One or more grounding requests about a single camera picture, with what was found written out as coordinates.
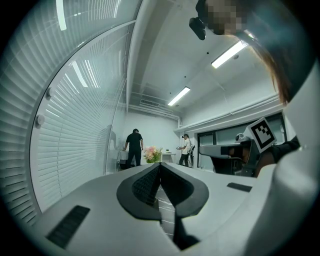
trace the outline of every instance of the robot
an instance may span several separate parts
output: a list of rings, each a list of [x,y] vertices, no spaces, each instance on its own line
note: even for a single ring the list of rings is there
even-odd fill
[[[244,133],[235,137],[235,144],[207,145],[199,148],[199,153],[211,157],[216,173],[254,177],[260,154],[267,150],[277,139],[263,117],[248,125]],[[243,162],[243,149],[249,149],[249,157]],[[229,150],[234,149],[232,157]]]

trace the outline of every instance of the black slot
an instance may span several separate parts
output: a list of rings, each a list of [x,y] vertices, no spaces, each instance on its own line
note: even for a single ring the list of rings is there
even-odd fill
[[[46,238],[65,249],[89,211],[89,208],[79,205],[75,206]]]
[[[229,183],[228,185],[226,185],[229,188],[235,189],[235,190],[240,190],[240,191],[244,191],[244,192],[250,192],[252,189],[252,186],[246,186],[246,185],[242,185],[242,184],[238,184],[238,183]]]

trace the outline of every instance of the flower bouquet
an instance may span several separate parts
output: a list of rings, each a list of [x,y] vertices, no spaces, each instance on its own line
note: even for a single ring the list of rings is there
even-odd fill
[[[159,163],[161,160],[162,147],[157,149],[155,146],[147,147],[144,150],[145,156],[144,159],[148,164]]]

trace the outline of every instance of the person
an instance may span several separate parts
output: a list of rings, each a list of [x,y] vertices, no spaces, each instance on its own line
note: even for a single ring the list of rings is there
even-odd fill
[[[286,105],[306,80],[316,54],[302,25],[280,0],[199,0],[199,18],[216,35],[236,37],[246,42],[269,70],[277,85],[280,101]],[[297,137],[270,147],[261,154],[255,175],[262,167],[276,164],[284,155],[297,150]],[[234,148],[229,150],[232,156]],[[247,163],[249,149],[242,151]]]
[[[136,166],[141,165],[141,151],[144,150],[144,140],[138,129],[134,129],[132,133],[126,138],[123,151],[127,150],[129,144],[129,156],[126,163],[127,168],[130,168],[132,159],[135,157]]]
[[[184,144],[183,144],[182,147],[179,148],[180,150],[182,150],[181,158],[180,158],[180,161],[179,161],[179,165],[182,166],[183,162],[184,162],[184,165],[186,167],[189,167],[189,164],[188,164],[188,157],[189,157],[188,150],[191,147],[191,142],[190,142],[188,134],[183,135],[183,138],[184,138]]]

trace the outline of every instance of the glass wall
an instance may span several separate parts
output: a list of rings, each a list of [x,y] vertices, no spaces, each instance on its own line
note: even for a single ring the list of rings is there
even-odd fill
[[[125,146],[123,133],[125,129],[125,121],[127,116],[126,92],[127,91],[125,85],[119,98],[119,103],[116,106],[116,111],[114,113],[114,118],[112,121],[107,151],[108,154],[106,159],[106,174],[112,174],[119,170],[120,151]]]
[[[59,79],[57,76],[65,63],[93,39],[135,20],[141,0],[96,3],[39,1],[21,21],[0,60],[0,192],[12,215],[30,225],[41,210],[70,188],[103,173],[106,166],[109,135],[101,131],[112,124],[122,89],[119,87],[124,84],[128,26],[100,40],[74,63],[69,62],[69,70]],[[40,147],[34,149],[31,133],[49,85],[55,92],[42,113],[45,122],[38,129]],[[30,160],[32,147],[36,156]],[[68,162],[67,152],[74,153],[73,163]],[[86,161],[99,170],[90,172]],[[61,170],[58,179],[77,176],[61,183],[60,195],[54,174],[57,166]],[[42,209],[35,197],[31,171],[41,174],[36,183],[42,198],[48,198]]]

